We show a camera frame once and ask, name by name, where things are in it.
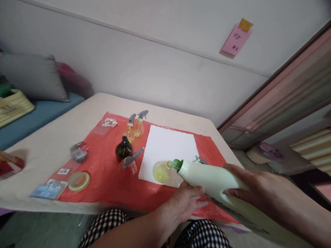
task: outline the gray spray nozzle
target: gray spray nozzle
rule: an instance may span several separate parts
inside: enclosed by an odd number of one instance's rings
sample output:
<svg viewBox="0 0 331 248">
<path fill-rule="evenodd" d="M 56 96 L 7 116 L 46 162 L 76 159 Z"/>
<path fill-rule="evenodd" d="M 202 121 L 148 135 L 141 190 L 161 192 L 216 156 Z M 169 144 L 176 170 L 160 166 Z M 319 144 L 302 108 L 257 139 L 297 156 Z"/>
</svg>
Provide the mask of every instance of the gray spray nozzle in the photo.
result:
<svg viewBox="0 0 331 248">
<path fill-rule="evenodd" d="M 201 164 L 207 164 L 205 160 L 203 160 L 202 158 L 200 158 L 198 155 L 195 155 L 195 157 L 197 158 L 196 160 L 194 160 L 193 162 L 195 163 L 201 163 Z"/>
<path fill-rule="evenodd" d="M 141 111 L 138 115 L 138 119 L 141 119 L 139 121 L 142 121 L 142 119 L 145 117 L 146 118 L 146 115 L 148 114 L 148 110 L 144 110 L 144 111 Z"/>
<path fill-rule="evenodd" d="M 128 126 L 133 126 L 133 121 L 134 121 L 135 117 L 136 117 L 136 114 L 132 114 L 130 116 Z"/>
<path fill-rule="evenodd" d="M 139 157 L 140 154 L 142 154 L 142 152 L 145 150 L 145 148 L 141 148 L 140 150 L 138 150 L 132 157 L 126 157 L 124 160 L 124 163 L 122 165 L 122 168 L 125 169 L 126 167 L 130 166 L 134 160 Z"/>
</svg>

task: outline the gray pillow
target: gray pillow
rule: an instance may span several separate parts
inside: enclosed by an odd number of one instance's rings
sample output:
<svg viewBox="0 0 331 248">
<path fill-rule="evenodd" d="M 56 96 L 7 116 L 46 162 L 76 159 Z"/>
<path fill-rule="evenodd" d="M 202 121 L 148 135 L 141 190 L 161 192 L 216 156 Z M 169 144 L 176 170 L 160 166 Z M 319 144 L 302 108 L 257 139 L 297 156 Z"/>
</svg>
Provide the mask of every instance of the gray pillow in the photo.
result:
<svg viewBox="0 0 331 248">
<path fill-rule="evenodd" d="M 31 100 L 70 102 L 53 55 L 0 54 L 0 73 Z"/>
</svg>

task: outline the gray object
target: gray object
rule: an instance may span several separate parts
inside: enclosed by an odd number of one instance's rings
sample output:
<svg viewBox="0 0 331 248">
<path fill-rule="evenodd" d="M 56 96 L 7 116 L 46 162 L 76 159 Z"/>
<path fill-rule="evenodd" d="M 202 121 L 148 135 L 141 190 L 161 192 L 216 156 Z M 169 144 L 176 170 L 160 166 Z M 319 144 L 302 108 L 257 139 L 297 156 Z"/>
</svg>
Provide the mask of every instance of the gray object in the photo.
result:
<svg viewBox="0 0 331 248">
<path fill-rule="evenodd" d="M 145 117 L 146 118 L 146 115 L 148 114 L 148 110 L 144 110 L 144 111 L 141 111 L 138 115 L 138 120 L 139 121 L 142 121 L 142 119 Z"/>
<path fill-rule="evenodd" d="M 82 143 L 83 143 L 82 141 L 78 142 L 77 144 L 73 145 L 70 148 L 70 155 L 72 159 L 75 160 L 75 162 L 77 163 L 83 162 L 87 156 L 87 151 L 84 151 L 81 148 L 79 148 L 82 145 Z"/>
<path fill-rule="evenodd" d="M 130 123 L 130 124 L 133 125 L 133 121 L 134 121 L 135 117 L 136 117 L 136 114 L 132 114 L 132 115 L 130 116 L 130 118 L 129 118 L 129 123 Z"/>
<path fill-rule="evenodd" d="M 2 53 L 0 72 L 31 100 L 70 102 L 53 55 Z"/>
<path fill-rule="evenodd" d="M 194 160 L 193 162 L 195 163 L 201 163 L 201 164 L 207 164 L 205 160 L 203 160 L 201 157 L 199 157 L 198 155 L 195 155 L 195 157 L 197 158 L 196 160 Z"/>
<path fill-rule="evenodd" d="M 133 161 L 139 157 L 140 154 L 142 154 L 142 152 L 145 150 L 145 148 L 141 148 L 140 150 L 138 150 L 132 157 L 126 157 L 124 160 L 124 163 L 122 165 L 122 168 L 125 169 L 126 167 L 130 166 Z"/>
</svg>

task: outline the brown glass bottle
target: brown glass bottle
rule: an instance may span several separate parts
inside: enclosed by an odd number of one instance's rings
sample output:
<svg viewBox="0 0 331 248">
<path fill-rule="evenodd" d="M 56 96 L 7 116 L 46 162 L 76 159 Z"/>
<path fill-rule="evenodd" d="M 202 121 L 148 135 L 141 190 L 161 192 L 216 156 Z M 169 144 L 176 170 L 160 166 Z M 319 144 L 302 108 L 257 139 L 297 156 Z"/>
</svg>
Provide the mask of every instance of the brown glass bottle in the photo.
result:
<svg viewBox="0 0 331 248">
<path fill-rule="evenodd" d="M 121 162 L 126 157 L 132 156 L 133 146 L 126 136 L 123 136 L 122 142 L 116 146 L 115 153 L 118 162 Z"/>
</svg>

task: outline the person's left hand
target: person's left hand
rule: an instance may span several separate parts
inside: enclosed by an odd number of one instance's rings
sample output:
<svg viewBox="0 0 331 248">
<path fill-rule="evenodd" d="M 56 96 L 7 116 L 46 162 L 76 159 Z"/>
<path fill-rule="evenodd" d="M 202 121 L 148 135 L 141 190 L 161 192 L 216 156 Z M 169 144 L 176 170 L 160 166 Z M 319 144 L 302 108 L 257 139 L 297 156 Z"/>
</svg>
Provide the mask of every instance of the person's left hand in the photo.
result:
<svg viewBox="0 0 331 248">
<path fill-rule="evenodd" d="M 202 186 L 191 187 L 185 182 L 181 183 L 176 193 L 166 203 L 172 211 L 176 212 L 179 224 L 187 221 L 196 209 L 209 204 L 207 200 L 198 201 L 203 194 Z"/>
</svg>

